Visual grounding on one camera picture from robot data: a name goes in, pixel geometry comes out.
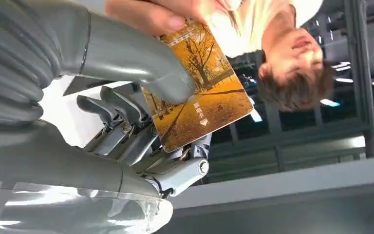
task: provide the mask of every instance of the plastic cover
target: plastic cover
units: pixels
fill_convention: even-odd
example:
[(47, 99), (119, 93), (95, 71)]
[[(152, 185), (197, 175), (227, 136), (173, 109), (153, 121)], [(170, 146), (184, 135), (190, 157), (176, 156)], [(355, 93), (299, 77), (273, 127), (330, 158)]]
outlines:
[(136, 194), (18, 183), (0, 184), (0, 234), (150, 234), (172, 204)]

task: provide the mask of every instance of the bolt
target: bolt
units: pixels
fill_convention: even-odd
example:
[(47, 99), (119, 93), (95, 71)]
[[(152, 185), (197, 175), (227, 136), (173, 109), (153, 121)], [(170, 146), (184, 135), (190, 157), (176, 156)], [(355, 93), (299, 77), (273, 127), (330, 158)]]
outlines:
[(200, 174), (202, 175), (206, 175), (208, 173), (208, 170), (209, 170), (209, 164), (207, 161), (203, 160), (200, 162)]
[(132, 127), (129, 123), (123, 123), (122, 128), (121, 128), (121, 130), (124, 134), (129, 133), (131, 131), (131, 129), (132, 129)]

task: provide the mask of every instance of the metal bracket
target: metal bracket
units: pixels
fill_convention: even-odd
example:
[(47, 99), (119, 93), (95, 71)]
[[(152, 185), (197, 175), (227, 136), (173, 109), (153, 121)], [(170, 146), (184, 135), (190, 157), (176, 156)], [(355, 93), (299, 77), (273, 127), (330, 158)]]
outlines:
[(188, 161), (171, 161), (148, 169), (146, 179), (153, 179), (161, 191), (172, 190), (170, 196), (178, 196), (196, 181), (202, 179), (209, 171), (205, 158), (193, 158)]

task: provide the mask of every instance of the human finger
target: human finger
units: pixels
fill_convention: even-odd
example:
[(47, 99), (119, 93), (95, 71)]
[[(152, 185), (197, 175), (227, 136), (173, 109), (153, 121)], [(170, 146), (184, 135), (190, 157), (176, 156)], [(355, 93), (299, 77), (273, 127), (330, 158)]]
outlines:
[(108, 0), (106, 14), (153, 36), (179, 31), (185, 24), (184, 17), (173, 11), (139, 0)]

